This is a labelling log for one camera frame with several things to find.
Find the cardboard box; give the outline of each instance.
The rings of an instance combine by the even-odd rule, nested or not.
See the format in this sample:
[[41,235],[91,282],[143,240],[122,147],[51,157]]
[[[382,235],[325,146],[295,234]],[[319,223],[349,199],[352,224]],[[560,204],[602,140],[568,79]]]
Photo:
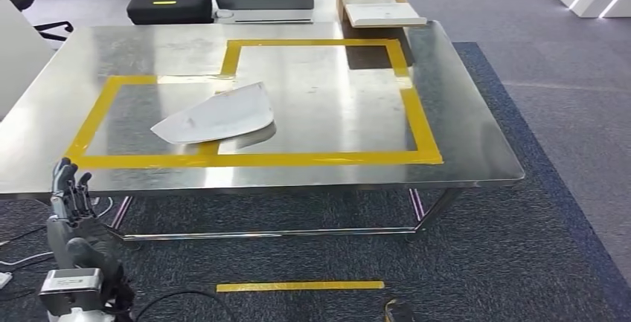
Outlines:
[[427,19],[418,16],[408,0],[337,0],[340,21],[354,28],[395,28],[421,26]]

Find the cable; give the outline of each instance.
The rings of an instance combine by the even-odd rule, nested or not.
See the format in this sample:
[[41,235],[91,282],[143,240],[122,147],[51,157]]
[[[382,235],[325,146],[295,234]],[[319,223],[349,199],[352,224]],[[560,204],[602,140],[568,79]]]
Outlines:
[[[112,207],[114,207],[114,199],[112,199],[112,197],[107,197],[107,199],[109,200],[109,205],[108,205],[108,207],[107,207],[107,208],[106,208],[103,212],[99,213],[99,215],[97,216],[97,218],[100,218],[100,217],[102,217],[102,216],[106,215],[106,214],[107,214],[107,213],[108,213],[108,212],[112,209]],[[98,205],[99,201],[100,201],[100,199],[99,199],[99,198],[96,198],[96,199],[95,199],[95,203],[94,203],[93,205]],[[3,241],[3,242],[0,242],[0,246],[6,245],[6,244],[8,244],[8,243],[10,243],[10,242],[12,242],[12,241],[15,241],[15,240],[20,239],[20,238],[23,238],[23,237],[25,237],[25,236],[27,236],[27,235],[30,235],[30,234],[36,233],[37,231],[40,231],[40,230],[43,230],[43,229],[46,229],[46,225],[44,225],[44,226],[42,226],[42,227],[39,227],[39,228],[37,228],[37,229],[33,229],[32,231],[27,231],[26,233],[23,233],[23,234],[20,234],[20,235],[18,235],[18,236],[15,236],[15,237],[13,237],[13,238],[10,238],[9,240],[5,240],[5,241]],[[24,259],[22,259],[22,260],[15,261],[14,263],[8,263],[8,262],[6,262],[6,261],[1,261],[1,260],[0,260],[0,265],[4,265],[4,266],[15,266],[15,265],[19,265],[19,264],[21,264],[21,263],[26,263],[27,261],[32,260],[32,259],[36,259],[36,258],[38,258],[38,257],[45,257],[45,256],[50,255],[50,254],[53,254],[53,253],[52,253],[52,251],[49,251],[49,252],[46,252],[46,253],[41,253],[41,254],[35,254],[35,255],[33,255],[32,257],[26,257],[26,258],[24,258]]]
[[28,260],[36,259],[38,257],[45,257],[47,255],[52,255],[52,254],[53,254],[52,251],[49,251],[49,252],[46,252],[46,253],[41,253],[41,254],[36,254],[36,255],[33,255],[32,257],[26,257],[26,258],[24,258],[22,260],[18,260],[16,262],[14,262],[14,263],[7,263],[6,261],[0,261],[0,265],[15,266],[15,265],[19,265],[21,263],[26,263]]
[[0,300],[0,302],[9,302],[9,301],[17,300],[22,297],[27,297],[29,294],[33,294],[34,292],[35,290],[22,290],[19,292],[17,296],[2,299]]
[[232,310],[230,310],[230,308],[228,307],[228,305],[225,304],[225,302],[223,302],[219,296],[215,295],[215,294],[211,294],[210,292],[204,292],[204,291],[194,291],[194,290],[186,290],[186,291],[178,291],[178,292],[173,292],[170,294],[166,294],[165,296],[162,297],[158,297],[155,300],[149,302],[148,305],[146,305],[139,313],[138,313],[138,317],[136,318],[136,322],[140,321],[140,317],[142,317],[142,315],[149,309],[151,308],[151,306],[155,305],[156,303],[165,300],[169,297],[172,296],[177,296],[179,294],[200,294],[202,296],[206,296],[209,297],[213,300],[215,300],[216,302],[219,303],[219,305],[221,305],[221,307],[225,310],[225,313],[228,314],[228,317],[230,317],[230,322],[237,322],[237,318],[234,316],[234,313],[232,312]]
[[21,239],[21,238],[23,238],[23,237],[25,237],[27,235],[31,235],[33,233],[37,233],[38,231],[43,230],[43,229],[46,229],[45,225],[43,225],[42,227],[39,227],[37,229],[33,229],[32,231],[27,231],[26,233],[20,234],[18,236],[14,236],[13,238],[7,239],[7,240],[5,240],[3,242],[0,242],[0,246],[3,246],[3,245],[8,244],[10,242],[16,241],[18,239]]
[[22,266],[20,266],[20,267],[18,267],[18,268],[15,268],[15,269],[13,269],[13,270],[11,270],[11,271],[9,271],[9,272],[12,274],[12,273],[14,273],[14,272],[16,272],[16,271],[22,270],[23,268],[27,268],[27,267],[29,267],[29,266],[33,266],[33,265],[39,265],[39,264],[44,263],[44,262],[46,262],[46,261],[52,260],[53,258],[54,258],[54,257],[47,257],[47,258],[45,258],[45,259],[43,259],[43,260],[40,260],[40,261],[33,261],[32,263],[24,264],[24,265],[22,265]]
[[112,209],[112,207],[114,207],[114,199],[112,199],[112,197],[107,197],[107,199],[109,199],[109,206],[107,206],[107,208],[106,208],[103,212],[99,213],[99,215],[97,216],[97,218],[100,218],[100,217],[102,217],[102,216],[106,215],[106,214],[107,214],[107,212],[109,212],[109,211]]

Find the metal bar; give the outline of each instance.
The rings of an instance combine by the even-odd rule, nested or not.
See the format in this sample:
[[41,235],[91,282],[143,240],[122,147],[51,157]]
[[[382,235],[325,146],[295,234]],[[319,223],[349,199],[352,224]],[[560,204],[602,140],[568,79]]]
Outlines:
[[458,198],[460,193],[462,193],[463,188],[447,188],[442,196],[432,205],[425,216],[418,222],[416,227],[414,227],[414,232],[416,233],[412,239],[416,239],[419,236],[421,231],[427,229],[429,224],[431,224],[436,218],[451,204]]
[[420,196],[418,194],[418,190],[414,190],[414,197],[416,198],[416,202],[418,203],[418,207],[420,209],[420,216],[425,216],[425,210],[423,209],[423,201],[420,200]]
[[110,225],[112,228],[118,230],[121,227],[123,219],[125,218],[125,214],[127,214],[127,210],[129,209],[129,206],[131,205],[133,199],[134,197],[132,196],[127,196],[123,198],[121,206],[118,208],[118,212],[116,212],[116,215],[112,220],[112,224]]
[[451,188],[445,190],[443,195],[427,211],[420,206],[420,197],[416,190],[409,190],[410,200],[419,223],[415,227],[387,227],[387,228],[337,228],[337,229],[309,229],[309,230],[280,230],[280,231],[235,231],[214,233],[181,233],[181,234],[122,234],[119,230],[133,197],[127,196],[121,202],[118,212],[109,227],[110,232],[116,238],[125,242],[140,241],[170,241],[192,239],[227,239],[227,238],[262,238],[273,236],[332,236],[332,235],[387,235],[387,234],[414,234],[435,219],[443,209],[448,207],[460,194],[462,189]]
[[227,238],[264,238],[272,236],[322,236],[322,235],[386,235],[412,234],[414,227],[398,228],[342,228],[312,229],[302,231],[240,231],[225,233],[191,233],[191,234],[127,234],[122,236],[126,242],[147,240],[192,240],[192,239],[227,239]]

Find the metal table top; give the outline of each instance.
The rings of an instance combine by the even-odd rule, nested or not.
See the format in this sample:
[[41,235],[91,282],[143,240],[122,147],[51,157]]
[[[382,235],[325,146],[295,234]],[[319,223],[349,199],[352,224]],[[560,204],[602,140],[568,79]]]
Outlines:
[[[401,53],[388,47],[392,40],[344,46],[344,37],[333,22],[81,28],[0,123],[0,197],[47,196],[51,168],[67,152],[94,174],[99,195],[523,178],[439,23],[407,31]],[[392,68],[402,61],[409,67]],[[150,131],[218,91],[261,80],[274,127],[201,148]],[[414,98],[404,92],[412,86],[422,108],[410,108]],[[413,163],[415,150],[425,152],[423,163]]]

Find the robotic hand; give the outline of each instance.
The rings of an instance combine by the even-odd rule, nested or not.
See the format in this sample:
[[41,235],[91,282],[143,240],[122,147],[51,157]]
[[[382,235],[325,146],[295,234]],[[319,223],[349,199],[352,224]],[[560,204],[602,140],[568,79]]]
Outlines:
[[107,227],[97,220],[85,173],[75,181],[77,165],[62,159],[53,171],[46,222],[48,244],[59,270],[48,272],[39,297],[53,322],[132,322],[134,292],[114,255]]

